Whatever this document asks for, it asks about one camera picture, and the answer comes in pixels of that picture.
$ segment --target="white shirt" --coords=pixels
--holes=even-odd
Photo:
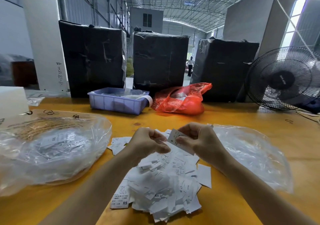
[[[188,60],[188,65],[194,66],[194,65],[195,65],[195,62],[194,62],[193,60]]]

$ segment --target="electric fan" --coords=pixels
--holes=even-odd
[[[252,63],[244,86],[262,107],[291,110],[314,106],[320,112],[320,56],[302,47],[271,50]]]

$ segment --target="packing tape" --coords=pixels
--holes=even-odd
[[[149,107],[152,106],[153,100],[149,95],[143,95],[140,98],[146,98],[149,101]]]

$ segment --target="hand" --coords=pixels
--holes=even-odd
[[[223,171],[226,160],[232,156],[223,147],[212,126],[191,122],[178,131],[188,137],[177,137],[179,144],[188,146],[204,161]]]
[[[126,146],[124,150],[130,151],[134,155],[136,162],[139,163],[142,158],[145,158],[154,152],[170,152],[170,147],[168,147],[164,141],[167,141],[167,138],[159,132],[150,128],[140,127],[136,130],[128,143],[128,146]]]

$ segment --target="white pillar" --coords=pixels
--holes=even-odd
[[[58,0],[22,0],[40,90],[66,93]]]

